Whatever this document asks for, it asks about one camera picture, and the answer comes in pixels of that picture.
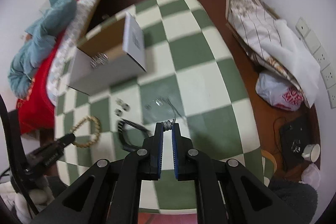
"checkered floor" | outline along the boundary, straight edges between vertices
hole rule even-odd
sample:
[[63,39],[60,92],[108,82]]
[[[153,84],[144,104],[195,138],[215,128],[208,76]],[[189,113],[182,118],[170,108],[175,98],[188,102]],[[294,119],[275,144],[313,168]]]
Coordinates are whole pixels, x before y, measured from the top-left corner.
[[[56,137],[68,133],[82,117],[96,116],[102,135],[91,148],[70,145],[58,161],[58,171],[66,184],[74,182],[97,160],[123,159],[116,133],[119,98],[130,105],[122,118],[143,123],[154,132],[156,122],[173,118],[169,107],[158,107],[157,98],[169,98],[180,117],[181,133],[194,147],[213,159],[236,158],[264,182],[259,137],[244,83],[218,30],[197,0],[145,0],[126,9],[143,30],[147,73],[106,89],[94,96],[67,87],[69,53],[59,84],[55,113]],[[125,11],[109,18],[92,32],[122,18]],[[91,138],[89,124],[77,132],[78,142]],[[129,130],[131,142],[141,146],[142,135]],[[159,181],[144,181],[141,211],[155,213],[195,212],[193,182],[174,177],[171,134],[164,135],[162,175]]]

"white plastic bag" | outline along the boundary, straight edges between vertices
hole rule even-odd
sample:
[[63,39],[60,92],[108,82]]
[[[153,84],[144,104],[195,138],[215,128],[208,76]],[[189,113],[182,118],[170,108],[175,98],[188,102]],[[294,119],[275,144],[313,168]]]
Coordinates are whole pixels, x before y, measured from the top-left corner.
[[313,187],[315,190],[320,185],[320,170],[317,168],[315,164],[310,164],[301,175],[301,179],[304,183],[309,184],[311,187]]
[[255,91],[271,106],[285,110],[298,110],[303,102],[302,94],[289,81],[267,70],[259,74]]

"white mug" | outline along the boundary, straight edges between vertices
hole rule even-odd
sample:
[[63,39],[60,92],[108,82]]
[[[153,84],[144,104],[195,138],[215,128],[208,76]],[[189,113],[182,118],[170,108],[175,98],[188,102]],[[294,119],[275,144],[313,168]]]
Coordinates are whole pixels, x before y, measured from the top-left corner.
[[319,158],[320,152],[321,152],[321,147],[319,144],[309,144],[304,148],[301,156],[305,160],[315,162]]

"red blanket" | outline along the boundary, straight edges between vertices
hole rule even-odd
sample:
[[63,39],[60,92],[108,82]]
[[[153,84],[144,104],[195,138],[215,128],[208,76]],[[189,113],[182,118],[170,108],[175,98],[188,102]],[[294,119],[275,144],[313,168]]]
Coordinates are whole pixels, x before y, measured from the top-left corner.
[[64,31],[56,39],[50,55],[42,62],[32,82],[27,99],[18,99],[16,108],[20,122],[21,134],[40,128],[54,128],[54,105],[47,95],[47,79],[52,61],[56,55]]

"power socket panel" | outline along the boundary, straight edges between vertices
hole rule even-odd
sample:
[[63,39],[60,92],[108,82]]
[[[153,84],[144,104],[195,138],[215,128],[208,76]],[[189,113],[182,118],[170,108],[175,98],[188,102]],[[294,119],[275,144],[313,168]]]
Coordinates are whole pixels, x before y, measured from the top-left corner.
[[308,49],[310,50],[311,54],[314,54],[318,48],[321,46],[320,40],[317,38],[315,32],[311,30],[307,36],[304,38]]
[[318,64],[320,64],[321,70],[325,69],[330,64],[328,55],[322,46],[320,46],[318,50],[314,53],[314,58],[316,59]]
[[323,69],[321,71],[321,74],[325,87],[327,89],[336,84],[336,75],[334,68],[331,66],[331,64],[329,64],[325,69]]
[[306,35],[310,31],[310,28],[302,17],[300,17],[297,21],[295,28],[298,30],[299,33],[301,33],[303,37],[306,37]]
[[330,107],[336,107],[336,85],[333,85],[330,89],[328,89],[328,96],[330,101]]

